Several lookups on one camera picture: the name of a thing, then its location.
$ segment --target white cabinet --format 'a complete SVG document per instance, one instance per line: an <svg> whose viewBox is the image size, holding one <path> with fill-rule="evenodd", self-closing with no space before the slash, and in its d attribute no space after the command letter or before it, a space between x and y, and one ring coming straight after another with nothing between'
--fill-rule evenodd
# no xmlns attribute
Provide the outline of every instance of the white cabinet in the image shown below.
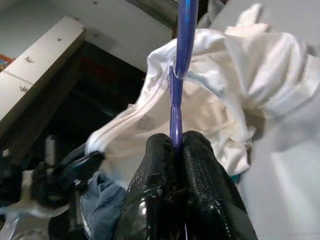
<svg viewBox="0 0 320 240"><path fill-rule="evenodd" d="M31 87L31 84L6 72L0 73L0 119L5 117Z"/></svg>
<svg viewBox="0 0 320 240"><path fill-rule="evenodd" d="M85 30L62 18L0 73L0 137L85 40Z"/></svg>
<svg viewBox="0 0 320 240"><path fill-rule="evenodd" d="M5 72L35 84L83 36L83 28L78 21L64 17L10 64Z"/></svg>

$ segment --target white cloth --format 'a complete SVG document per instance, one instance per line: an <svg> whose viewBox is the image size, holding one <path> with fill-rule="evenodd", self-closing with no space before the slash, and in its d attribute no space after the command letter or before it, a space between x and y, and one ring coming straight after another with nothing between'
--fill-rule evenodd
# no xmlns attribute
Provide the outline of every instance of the white cloth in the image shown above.
<svg viewBox="0 0 320 240"><path fill-rule="evenodd" d="M262 8L263 6L259 3L253 4L250 8L241 13L236 26L228 26L226 28L225 34L248 38L267 31L269 28L268 24L257 23Z"/></svg>
<svg viewBox="0 0 320 240"><path fill-rule="evenodd" d="M168 72L176 44L174 39L148 56L136 104L87 141L86 151L104 152L106 173L125 188L143 158L147 138L169 134ZM262 117L284 114L309 99L319 80L320 60L291 34L239 38L199 29L183 86L183 131L203 133L228 174L240 174L249 167L247 146L254 134L243 108Z"/></svg>

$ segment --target white wall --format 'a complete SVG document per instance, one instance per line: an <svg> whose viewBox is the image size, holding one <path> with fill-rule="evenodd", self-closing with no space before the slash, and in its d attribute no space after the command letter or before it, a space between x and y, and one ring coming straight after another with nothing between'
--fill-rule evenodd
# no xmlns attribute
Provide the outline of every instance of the white wall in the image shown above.
<svg viewBox="0 0 320 240"><path fill-rule="evenodd" d="M18 57L63 16L79 18L89 42L143 71L148 54L171 39L169 28L125 0L21 0L0 12L0 53Z"/></svg>
<svg viewBox="0 0 320 240"><path fill-rule="evenodd" d="M18 0L0 0L0 11L15 4Z"/></svg>
<svg viewBox="0 0 320 240"><path fill-rule="evenodd" d="M21 0L1 11L0 53L17 58L64 16L50 3L34 0Z"/></svg>

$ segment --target blue plastic hanger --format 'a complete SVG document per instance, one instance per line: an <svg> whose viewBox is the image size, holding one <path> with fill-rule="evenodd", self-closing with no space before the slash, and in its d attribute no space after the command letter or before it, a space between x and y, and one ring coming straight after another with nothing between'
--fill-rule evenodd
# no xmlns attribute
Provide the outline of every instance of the blue plastic hanger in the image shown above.
<svg viewBox="0 0 320 240"><path fill-rule="evenodd" d="M170 137L174 148L182 146L181 101L184 77L188 72L195 42L199 0L180 0L175 66L170 66Z"/></svg>

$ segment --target denim fabric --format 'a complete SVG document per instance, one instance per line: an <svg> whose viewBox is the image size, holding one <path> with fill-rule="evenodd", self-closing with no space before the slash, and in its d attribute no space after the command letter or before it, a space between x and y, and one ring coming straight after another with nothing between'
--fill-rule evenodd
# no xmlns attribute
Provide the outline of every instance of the denim fabric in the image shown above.
<svg viewBox="0 0 320 240"><path fill-rule="evenodd" d="M81 198L81 215L90 240L112 240L127 191L98 171Z"/></svg>

